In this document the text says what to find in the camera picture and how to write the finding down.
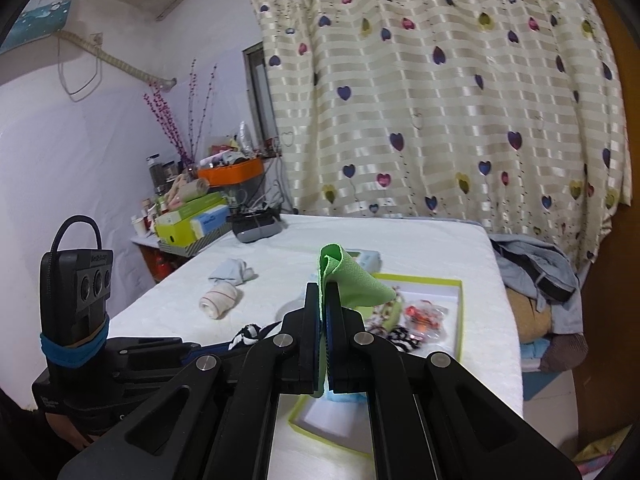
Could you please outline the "black white striped cloth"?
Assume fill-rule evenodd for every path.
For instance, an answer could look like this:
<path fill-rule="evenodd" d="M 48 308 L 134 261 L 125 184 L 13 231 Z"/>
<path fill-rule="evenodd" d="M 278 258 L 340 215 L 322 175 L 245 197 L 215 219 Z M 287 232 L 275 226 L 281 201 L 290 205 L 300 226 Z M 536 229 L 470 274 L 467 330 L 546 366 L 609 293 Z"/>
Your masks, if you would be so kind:
<path fill-rule="evenodd" d="M 424 346 L 424 337 L 415 330 L 409 330 L 405 326 L 397 325 L 387 333 L 386 339 L 394 347 L 404 353 L 412 353 Z"/>
<path fill-rule="evenodd" d="M 243 349 L 257 344 L 265 338 L 271 337 L 280 332 L 281 323 L 271 323 L 265 327 L 257 324 L 247 324 L 241 328 L 228 344 L 228 350 Z"/>

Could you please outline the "green microfibre cloth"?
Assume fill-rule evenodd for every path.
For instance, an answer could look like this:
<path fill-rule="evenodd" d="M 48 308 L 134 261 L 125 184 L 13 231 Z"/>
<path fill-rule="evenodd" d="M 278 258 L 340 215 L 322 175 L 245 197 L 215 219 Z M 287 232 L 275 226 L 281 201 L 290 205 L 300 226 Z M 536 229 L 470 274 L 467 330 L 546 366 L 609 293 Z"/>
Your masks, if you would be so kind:
<path fill-rule="evenodd" d="M 319 252 L 318 286 L 325 346 L 324 290 L 329 282 L 335 282 L 338 285 L 342 305 L 357 312 L 359 308 L 375 308 L 396 299 L 396 292 L 363 270 L 343 246 L 336 243 L 323 246 Z"/>

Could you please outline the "orange trinket plastic bag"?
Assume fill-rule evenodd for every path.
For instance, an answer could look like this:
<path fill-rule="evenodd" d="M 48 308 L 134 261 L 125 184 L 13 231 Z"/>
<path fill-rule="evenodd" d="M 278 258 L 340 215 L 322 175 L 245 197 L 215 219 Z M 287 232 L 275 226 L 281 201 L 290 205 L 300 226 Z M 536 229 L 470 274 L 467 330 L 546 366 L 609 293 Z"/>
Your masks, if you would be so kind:
<path fill-rule="evenodd" d="M 424 342 L 439 341 L 446 337 L 444 323 L 448 309 L 433 304 L 430 300 L 419 300 L 407 304 L 402 311 L 406 327 L 424 337 Z"/>

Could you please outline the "white bandage roll red stripes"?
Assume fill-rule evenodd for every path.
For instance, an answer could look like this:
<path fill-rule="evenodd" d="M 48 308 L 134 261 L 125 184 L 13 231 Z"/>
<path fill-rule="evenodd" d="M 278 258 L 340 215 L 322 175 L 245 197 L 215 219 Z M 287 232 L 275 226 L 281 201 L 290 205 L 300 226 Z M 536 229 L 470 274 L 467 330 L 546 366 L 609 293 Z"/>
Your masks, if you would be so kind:
<path fill-rule="evenodd" d="M 233 284 L 220 282 L 198 300 L 198 307 L 209 318 L 219 320 L 242 299 L 242 292 Z"/>

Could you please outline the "light blue white sock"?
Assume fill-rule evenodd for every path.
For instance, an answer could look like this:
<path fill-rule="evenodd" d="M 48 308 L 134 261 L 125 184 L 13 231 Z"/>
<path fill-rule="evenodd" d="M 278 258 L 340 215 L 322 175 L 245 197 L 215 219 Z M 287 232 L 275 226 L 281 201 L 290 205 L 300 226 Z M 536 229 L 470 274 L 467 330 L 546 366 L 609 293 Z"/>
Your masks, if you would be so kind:
<path fill-rule="evenodd" d="M 255 271 L 242 259 L 227 259 L 211 274 L 208 280 L 214 285 L 228 283 L 234 286 L 245 284 L 256 278 Z"/>

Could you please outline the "green rimmed white box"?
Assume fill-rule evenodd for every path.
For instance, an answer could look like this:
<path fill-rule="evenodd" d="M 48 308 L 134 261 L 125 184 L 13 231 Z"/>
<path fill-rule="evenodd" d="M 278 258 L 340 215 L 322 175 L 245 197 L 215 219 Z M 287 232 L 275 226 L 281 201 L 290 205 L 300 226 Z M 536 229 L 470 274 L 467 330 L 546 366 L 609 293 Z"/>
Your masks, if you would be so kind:
<path fill-rule="evenodd" d="M 384 273 L 375 277 L 393 289 L 396 297 L 375 307 L 356 307 L 367 332 L 414 356 L 428 356 L 434 351 L 460 356 L 460 281 Z M 373 453 L 367 396 L 363 392 L 334 393 L 326 389 L 320 398 L 301 396 L 288 416 L 288 424 L 299 434 L 334 448 L 361 456 Z"/>

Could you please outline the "wet wipes pack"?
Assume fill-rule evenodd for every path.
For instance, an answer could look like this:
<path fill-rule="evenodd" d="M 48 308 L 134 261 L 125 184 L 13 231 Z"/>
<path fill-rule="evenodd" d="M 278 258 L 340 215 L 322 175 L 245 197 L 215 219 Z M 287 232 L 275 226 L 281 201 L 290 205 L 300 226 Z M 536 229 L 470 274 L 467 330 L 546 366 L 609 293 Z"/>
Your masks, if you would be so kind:
<path fill-rule="evenodd" d="M 347 249 L 346 252 L 368 273 L 375 274 L 381 271 L 382 259 L 378 252 L 364 249 Z"/>

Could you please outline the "grey black headset device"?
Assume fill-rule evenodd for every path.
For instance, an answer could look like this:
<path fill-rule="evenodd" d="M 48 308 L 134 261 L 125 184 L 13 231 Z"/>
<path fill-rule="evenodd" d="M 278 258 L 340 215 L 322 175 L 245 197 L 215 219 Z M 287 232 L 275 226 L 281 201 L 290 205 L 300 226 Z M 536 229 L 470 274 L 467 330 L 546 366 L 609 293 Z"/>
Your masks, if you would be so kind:
<path fill-rule="evenodd" d="M 228 217 L 236 239 L 243 244 L 280 234 L 283 230 L 280 216 L 271 209 L 257 212 L 237 212 Z"/>

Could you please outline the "green cardboard box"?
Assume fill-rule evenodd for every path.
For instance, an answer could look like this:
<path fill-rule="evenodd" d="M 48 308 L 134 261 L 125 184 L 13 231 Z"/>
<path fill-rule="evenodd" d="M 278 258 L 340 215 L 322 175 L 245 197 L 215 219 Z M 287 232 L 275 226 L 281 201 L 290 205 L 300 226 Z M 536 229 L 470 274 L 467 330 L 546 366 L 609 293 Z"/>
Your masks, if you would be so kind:
<path fill-rule="evenodd" d="M 219 192 L 209 193 L 191 200 L 178 209 L 157 217 L 154 223 L 155 234 L 168 245 L 186 247 L 196 241 L 191 219 L 215 206 L 226 203 L 227 200 Z"/>

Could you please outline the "orange tray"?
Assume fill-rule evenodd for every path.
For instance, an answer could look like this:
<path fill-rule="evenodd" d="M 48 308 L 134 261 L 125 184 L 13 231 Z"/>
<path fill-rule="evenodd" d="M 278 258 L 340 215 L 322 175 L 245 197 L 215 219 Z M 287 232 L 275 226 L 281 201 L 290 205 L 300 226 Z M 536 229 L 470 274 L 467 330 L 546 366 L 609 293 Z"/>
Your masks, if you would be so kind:
<path fill-rule="evenodd" d="M 249 159 L 230 166 L 198 170 L 198 176 L 206 180 L 213 188 L 241 184 L 250 179 L 260 177 L 263 173 L 264 165 L 260 158 Z"/>

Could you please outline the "brown wooden wardrobe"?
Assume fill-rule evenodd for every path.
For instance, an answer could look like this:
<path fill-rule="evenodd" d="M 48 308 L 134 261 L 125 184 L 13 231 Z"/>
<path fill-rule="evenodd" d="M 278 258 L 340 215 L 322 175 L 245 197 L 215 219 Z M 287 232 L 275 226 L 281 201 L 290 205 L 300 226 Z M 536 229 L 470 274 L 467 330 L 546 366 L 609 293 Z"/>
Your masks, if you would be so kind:
<path fill-rule="evenodd" d="M 639 420 L 639 0 L 593 1 L 622 71 L 634 202 L 616 212 L 582 295 L 589 352 L 574 370 L 581 445 Z"/>

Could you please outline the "purple decorative branches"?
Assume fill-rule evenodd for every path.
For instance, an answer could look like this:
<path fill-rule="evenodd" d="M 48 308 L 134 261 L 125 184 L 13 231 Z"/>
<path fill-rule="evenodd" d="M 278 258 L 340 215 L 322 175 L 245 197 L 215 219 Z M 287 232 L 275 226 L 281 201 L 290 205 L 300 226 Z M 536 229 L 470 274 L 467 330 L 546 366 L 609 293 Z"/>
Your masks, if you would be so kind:
<path fill-rule="evenodd" d="M 186 81 L 179 84 L 176 98 L 170 98 L 158 82 L 150 84 L 143 95 L 144 104 L 183 167 L 198 162 L 205 125 L 213 114 L 217 73 L 214 64 L 203 78 L 194 58 Z"/>

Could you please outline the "heart patterned cream curtain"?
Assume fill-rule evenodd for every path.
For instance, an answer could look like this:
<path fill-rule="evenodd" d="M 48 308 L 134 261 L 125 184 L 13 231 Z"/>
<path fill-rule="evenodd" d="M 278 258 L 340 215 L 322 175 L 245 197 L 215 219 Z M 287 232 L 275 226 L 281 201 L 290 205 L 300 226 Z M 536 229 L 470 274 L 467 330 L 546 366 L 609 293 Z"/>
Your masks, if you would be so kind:
<path fill-rule="evenodd" d="M 631 201 L 591 0 L 250 0 L 293 206 L 470 220 L 593 261 Z"/>

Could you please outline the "window frame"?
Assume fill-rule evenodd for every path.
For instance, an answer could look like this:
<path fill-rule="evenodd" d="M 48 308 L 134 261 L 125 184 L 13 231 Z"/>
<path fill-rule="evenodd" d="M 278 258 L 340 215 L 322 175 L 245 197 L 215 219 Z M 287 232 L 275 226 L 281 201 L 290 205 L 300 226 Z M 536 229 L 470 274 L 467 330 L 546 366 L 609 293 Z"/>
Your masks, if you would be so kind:
<path fill-rule="evenodd" d="M 267 63 L 262 43 L 243 51 L 246 73 L 247 99 L 260 149 L 266 156 L 276 152 L 278 128 L 274 119 L 267 76 Z"/>

